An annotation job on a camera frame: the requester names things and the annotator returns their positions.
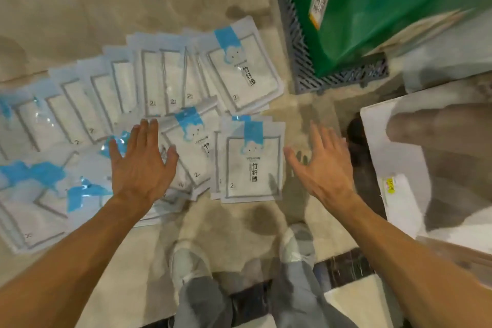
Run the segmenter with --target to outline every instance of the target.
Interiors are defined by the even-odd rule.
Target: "jeans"
[[[325,300],[311,267],[303,261],[282,263],[269,306],[278,328],[357,328]],[[183,285],[175,328],[230,328],[231,322],[232,302],[211,277]]]

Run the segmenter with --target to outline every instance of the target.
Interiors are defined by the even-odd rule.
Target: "hand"
[[[353,168],[345,139],[332,128],[317,126],[311,121],[312,157],[306,166],[298,161],[292,148],[285,147],[285,159],[307,191],[327,209],[338,198],[354,191]]]
[[[167,150],[164,164],[159,151],[159,124],[142,120],[133,126],[128,139],[126,155],[122,157],[115,140],[109,142],[109,155],[113,169],[113,194],[127,193],[136,196],[141,202],[132,202],[140,206],[142,216],[152,204],[163,197],[176,175],[178,154],[176,147]]]

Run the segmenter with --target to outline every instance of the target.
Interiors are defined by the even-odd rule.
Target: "forearm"
[[[333,199],[322,201],[417,327],[492,326],[492,294],[468,272],[379,217],[355,193],[340,195],[335,206]]]
[[[0,327],[75,326],[114,252],[140,219],[120,194],[0,290]]]

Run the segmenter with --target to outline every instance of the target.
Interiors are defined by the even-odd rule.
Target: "gray crate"
[[[314,75],[309,49],[304,41],[304,33],[297,18],[293,0],[279,0],[287,52],[296,94],[319,91],[327,88],[367,83],[389,76],[388,60],[384,54],[365,56],[343,70],[318,78]]]

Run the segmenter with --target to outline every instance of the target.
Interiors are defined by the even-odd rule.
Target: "white sneaker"
[[[291,225],[282,237],[280,243],[280,261],[291,263],[304,261],[314,267],[316,251],[309,227],[305,223]]]
[[[189,240],[179,241],[169,259],[169,269],[173,280],[176,304],[182,286],[196,277],[210,276],[209,260],[205,252]]]

